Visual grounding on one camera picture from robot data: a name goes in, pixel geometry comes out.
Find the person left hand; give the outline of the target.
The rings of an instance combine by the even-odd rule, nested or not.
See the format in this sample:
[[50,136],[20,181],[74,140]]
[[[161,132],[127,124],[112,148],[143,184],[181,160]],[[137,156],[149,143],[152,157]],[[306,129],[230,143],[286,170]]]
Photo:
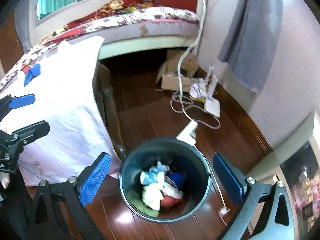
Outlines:
[[3,188],[6,189],[10,183],[10,174],[0,172],[0,181],[1,181]]

